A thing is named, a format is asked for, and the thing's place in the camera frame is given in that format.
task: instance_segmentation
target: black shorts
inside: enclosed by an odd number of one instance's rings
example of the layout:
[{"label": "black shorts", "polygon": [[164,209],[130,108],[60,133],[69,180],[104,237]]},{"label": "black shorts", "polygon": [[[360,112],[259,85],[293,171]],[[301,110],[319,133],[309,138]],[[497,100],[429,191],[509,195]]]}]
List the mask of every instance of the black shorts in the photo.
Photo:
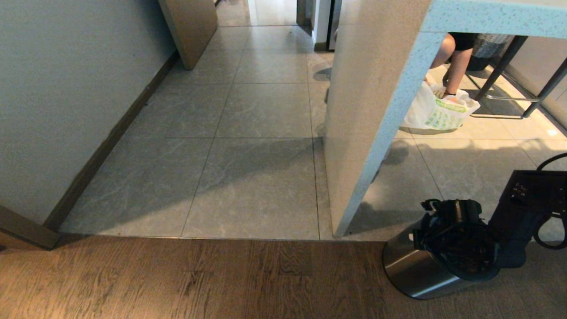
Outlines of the black shorts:
[{"label": "black shorts", "polygon": [[475,46],[476,38],[479,36],[478,33],[449,32],[449,34],[455,39],[455,51],[472,49]]}]

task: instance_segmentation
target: stainless steel trash can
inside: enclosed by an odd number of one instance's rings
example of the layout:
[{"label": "stainless steel trash can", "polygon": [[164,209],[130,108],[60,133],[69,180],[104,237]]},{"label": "stainless steel trash can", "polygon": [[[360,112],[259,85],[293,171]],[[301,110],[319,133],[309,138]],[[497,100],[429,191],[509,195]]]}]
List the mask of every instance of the stainless steel trash can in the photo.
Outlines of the stainless steel trash can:
[{"label": "stainless steel trash can", "polygon": [[382,252],[382,263],[390,282],[403,294],[415,299],[446,295],[498,274],[498,269],[482,274],[467,274],[444,258],[413,246],[412,230],[421,220],[390,239]]}]

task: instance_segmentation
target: black electrical cord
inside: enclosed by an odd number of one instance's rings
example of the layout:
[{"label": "black electrical cord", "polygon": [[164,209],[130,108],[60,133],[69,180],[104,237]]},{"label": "black electrical cord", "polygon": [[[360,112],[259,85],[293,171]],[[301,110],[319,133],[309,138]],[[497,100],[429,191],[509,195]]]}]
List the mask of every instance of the black electrical cord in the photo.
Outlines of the black electrical cord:
[{"label": "black electrical cord", "polygon": [[[541,163],[537,170],[543,170],[544,167],[546,167],[549,163],[551,162],[555,162],[557,160],[559,160],[560,158],[564,158],[567,157],[567,153],[563,153],[563,154],[559,154],[556,155],[550,159],[545,160],[543,163]],[[565,196],[564,198],[567,198],[567,187],[565,188]],[[550,244],[547,244],[545,242],[543,242],[540,238],[539,238],[539,230],[541,229],[541,227],[547,223],[551,217],[555,217],[555,218],[559,218],[561,219],[561,221],[563,222],[563,229],[565,230],[565,235],[564,235],[564,239],[563,242],[560,243],[559,245],[556,246],[552,246]],[[565,212],[565,210],[563,210],[562,212],[560,212],[559,214],[555,214],[553,212],[549,212],[545,217],[542,218],[542,220],[540,221],[538,227],[536,228],[536,231],[534,233],[534,239],[535,241],[540,244],[541,246],[548,248],[548,249],[563,249],[567,247],[567,212]]]}]

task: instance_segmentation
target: wooden door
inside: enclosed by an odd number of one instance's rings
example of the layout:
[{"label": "wooden door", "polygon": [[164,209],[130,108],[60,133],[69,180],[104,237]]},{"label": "wooden door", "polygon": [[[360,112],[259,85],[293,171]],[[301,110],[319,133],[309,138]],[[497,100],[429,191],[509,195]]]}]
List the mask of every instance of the wooden door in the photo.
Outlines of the wooden door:
[{"label": "wooden door", "polygon": [[186,69],[197,64],[217,29],[217,11],[211,0],[159,0],[167,25]]}]

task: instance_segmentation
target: speckled countertop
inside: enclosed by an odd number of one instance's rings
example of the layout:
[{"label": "speckled countertop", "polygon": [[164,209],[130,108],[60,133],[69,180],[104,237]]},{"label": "speckled countertop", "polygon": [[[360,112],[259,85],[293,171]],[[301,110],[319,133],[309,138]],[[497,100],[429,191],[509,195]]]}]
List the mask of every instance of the speckled countertop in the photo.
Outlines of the speckled countertop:
[{"label": "speckled countertop", "polygon": [[433,0],[421,31],[502,33],[566,39],[567,1]]}]

